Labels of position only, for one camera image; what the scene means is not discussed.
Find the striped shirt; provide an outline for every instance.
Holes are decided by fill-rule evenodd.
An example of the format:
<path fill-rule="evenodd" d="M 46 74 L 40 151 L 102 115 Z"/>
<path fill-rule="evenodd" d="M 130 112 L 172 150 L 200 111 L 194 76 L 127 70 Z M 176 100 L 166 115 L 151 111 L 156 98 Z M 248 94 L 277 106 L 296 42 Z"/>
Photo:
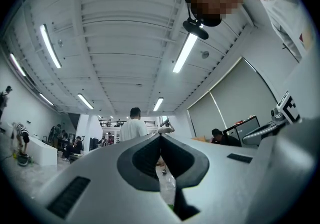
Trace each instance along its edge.
<path fill-rule="evenodd" d="M 28 131 L 26 129 L 26 127 L 24 127 L 21 123 L 18 123 L 16 126 L 16 131 L 18 133 L 19 136 L 22 136 L 24 133 L 28 134 Z"/>

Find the fluorescent ceiling light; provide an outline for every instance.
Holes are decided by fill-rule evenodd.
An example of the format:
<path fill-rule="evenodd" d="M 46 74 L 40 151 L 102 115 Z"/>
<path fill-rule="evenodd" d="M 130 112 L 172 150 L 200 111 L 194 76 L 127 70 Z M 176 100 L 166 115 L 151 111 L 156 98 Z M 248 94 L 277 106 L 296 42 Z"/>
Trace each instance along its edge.
<path fill-rule="evenodd" d="M 184 65 L 188 55 L 190 54 L 191 52 L 191 49 L 193 48 L 194 44 L 196 43 L 197 41 L 197 36 L 194 35 L 194 34 L 188 34 L 187 38 L 186 38 L 186 41 L 183 45 L 183 48 L 178 56 L 178 60 L 176 61 L 175 63 L 175 66 L 174 66 L 174 73 L 178 73 L 180 72 L 182 66 Z"/>
<path fill-rule="evenodd" d="M 44 25 L 41 25 L 40 26 L 40 32 L 41 32 L 41 35 L 43 37 L 43 40 L 44 40 L 44 43 L 45 43 L 45 46 L 47 47 L 48 51 L 49 51 L 49 54 L 55 64 L 55 66 L 57 68 L 61 68 L 61 63 L 54 51 L 54 48 L 52 46 L 52 43 L 50 41 L 50 38 L 49 38 L 49 34 L 48 34 L 48 30 L 47 30 L 47 26 L 44 24 Z"/>
<path fill-rule="evenodd" d="M 86 106 L 88 106 L 90 109 L 94 109 L 93 106 L 85 99 L 85 97 L 82 94 L 78 94 L 78 97 L 85 103 Z"/>
<path fill-rule="evenodd" d="M 155 104 L 153 111 L 157 111 L 157 110 L 158 110 L 158 108 L 159 108 L 159 106 L 161 105 L 161 103 L 162 103 L 163 100 L 164 100 L 163 98 L 158 98 L 158 101 L 157 101 L 157 103 Z"/>
<path fill-rule="evenodd" d="M 24 71 L 22 70 L 21 66 L 19 65 L 18 61 L 16 60 L 15 56 L 11 53 L 10 58 L 13 61 L 15 67 L 19 70 L 19 72 L 22 74 L 22 76 L 26 76 Z"/>
<path fill-rule="evenodd" d="M 42 96 L 42 98 L 46 100 L 50 105 L 54 106 L 53 103 L 51 103 L 43 94 L 39 93 L 39 95 Z"/>

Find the roller shade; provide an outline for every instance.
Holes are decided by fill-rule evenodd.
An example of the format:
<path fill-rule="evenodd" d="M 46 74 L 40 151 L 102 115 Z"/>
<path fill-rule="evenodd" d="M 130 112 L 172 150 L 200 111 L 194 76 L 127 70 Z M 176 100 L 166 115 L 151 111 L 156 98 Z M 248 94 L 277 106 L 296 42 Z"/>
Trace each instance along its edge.
<path fill-rule="evenodd" d="M 206 140 L 212 137 L 212 130 L 225 130 L 224 123 L 210 93 L 207 93 L 189 109 L 189 115 L 194 125 L 197 137 L 205 136 Z"/>
<path fill-rule="evenodd" d="M 260 125 L 271 121 L 271 109 L 277 104 L 259 74 L 244 60 L 218 83 L 211 93 L 227 127 L 256 115 Z"/>

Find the white ceiling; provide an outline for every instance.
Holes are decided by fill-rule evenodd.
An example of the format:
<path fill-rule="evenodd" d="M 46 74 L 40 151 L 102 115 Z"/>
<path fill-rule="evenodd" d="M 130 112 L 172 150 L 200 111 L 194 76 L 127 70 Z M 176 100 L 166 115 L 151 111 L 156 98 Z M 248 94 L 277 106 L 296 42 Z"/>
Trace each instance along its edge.
<path fill-rule="evenodd" d="M 173 112 L 206 79 L 248 22 L 243 11 L 218 27 L 204 29 L 180 73 L 173 73 L 187 37 L 183 0 L 25 0 L 7 27 L 6 53 L 20 60 L 35 87 L 60 111 L 127 116 L 132 107 L 146 115 L 158 97 L 159 111 Z M 40 35 L 46 24 L 62 64 L 53 64 Z M 202 59 L 201 51 L 209 57 Z"/>

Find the floor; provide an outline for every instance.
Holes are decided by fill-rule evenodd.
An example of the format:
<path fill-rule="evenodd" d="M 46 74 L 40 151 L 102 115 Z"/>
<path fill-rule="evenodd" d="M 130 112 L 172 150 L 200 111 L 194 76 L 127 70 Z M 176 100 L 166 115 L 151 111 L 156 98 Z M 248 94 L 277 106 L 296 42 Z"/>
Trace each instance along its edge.
<path fill-rule="evenodd" d="M 34 198 L 43 184 L 60 171 L 66 169 L 70 163 L 62 161 L 58 157 L 57 166 L 42 167 L 36 163 L 23 167 L 17 164 L 17 160 L 10 152 L 10 138 L 0 133 L 0 166 L 7 175 L 9 181 L 22 192 Z M 163 167 L 156 167 L 160 181 L 161 195 L 167 204 L 173 204 L 175 196 L 175 179 L 167 169 L 167 174 L 162 174 Z"/>

